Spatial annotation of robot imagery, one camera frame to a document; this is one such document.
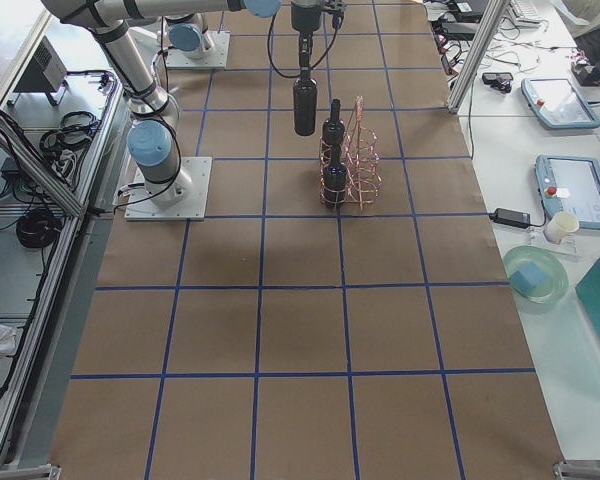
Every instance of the blue sponge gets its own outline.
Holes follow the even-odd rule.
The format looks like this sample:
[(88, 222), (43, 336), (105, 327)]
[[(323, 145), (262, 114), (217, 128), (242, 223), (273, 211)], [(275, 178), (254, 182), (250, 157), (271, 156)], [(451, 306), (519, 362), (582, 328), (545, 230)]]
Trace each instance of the blue sponge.
[(518, 292), (528, 295), (546, 279), (547, 274), (535, 262), (526, 262), (509, 277), (509, 282)]

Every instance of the cup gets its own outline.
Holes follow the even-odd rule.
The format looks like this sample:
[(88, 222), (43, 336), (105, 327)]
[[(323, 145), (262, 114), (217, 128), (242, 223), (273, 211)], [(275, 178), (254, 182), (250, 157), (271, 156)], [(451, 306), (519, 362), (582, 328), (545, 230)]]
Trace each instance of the cup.
[(573, 213), (556, 213), (546, 227), (544, 227), (544, 238), (551, 243), (560, 243), (567, 235), (577, 232), (580, 221)]

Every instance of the green plastic bowl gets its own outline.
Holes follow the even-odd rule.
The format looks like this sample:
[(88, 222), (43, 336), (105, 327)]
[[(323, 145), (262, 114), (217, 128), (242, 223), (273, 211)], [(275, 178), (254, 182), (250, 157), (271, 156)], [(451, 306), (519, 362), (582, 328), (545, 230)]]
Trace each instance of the green plastic bowl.
[(545, 275), (542, 282), (530, 291), (522, 291), (515, 283), (511, 288), (523, 297), (536, 303), (555, 303), (569, 290), (569, 279), (562, 264), (551, 253), (537, 247), (520, 246), (507, 252), (504, 256), (504, 269), (507, 278), (516, 273), (521, 267), (533, 262)]

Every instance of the mounting plate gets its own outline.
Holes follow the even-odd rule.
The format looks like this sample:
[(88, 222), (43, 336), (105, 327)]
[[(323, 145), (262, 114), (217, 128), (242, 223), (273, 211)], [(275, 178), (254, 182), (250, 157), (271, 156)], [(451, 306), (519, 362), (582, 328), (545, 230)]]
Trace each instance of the mounting plate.
[[(124, 217), (127, 220), (204, 220), (211, 177), (211, 157), (182, 157), (181, 169), (191, 176), (193, 188), (187, 196), (172, 205), (160, 205), (146, 202), (126, 207)], [(134, 182), (144, 182), (140, 169), (136, 172)], [(141, 188), (132, 190), (129, 203), (147, 198), (149, 194)]]
[(209, 32), (215, 48), (204, 58), (185, 57), (180, 50), (169, 50), (167, 68), (171, 70), (209, 70), (211, 68), (227, 68), (229, 56), (229, 32)]

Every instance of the blue joint cap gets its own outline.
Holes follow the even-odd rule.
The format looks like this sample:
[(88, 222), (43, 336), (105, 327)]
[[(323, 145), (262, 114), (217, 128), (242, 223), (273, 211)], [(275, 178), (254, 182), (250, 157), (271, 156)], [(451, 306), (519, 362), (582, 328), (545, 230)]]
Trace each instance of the blue joint cap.
[(243, 2), (253, 15), (260, 18), (273, 17), (282, 6), (282, 0), (243, 0)]
[(155, 167), (171, 153), (171, 134), (164, 125), (145, 120), (129, 131), (127, 148), (140, 166)]
[(178, 50), (193, 52), (202, 43), (202, 32), (196, 25), (178, 23), (169, 29), (169, 40)]

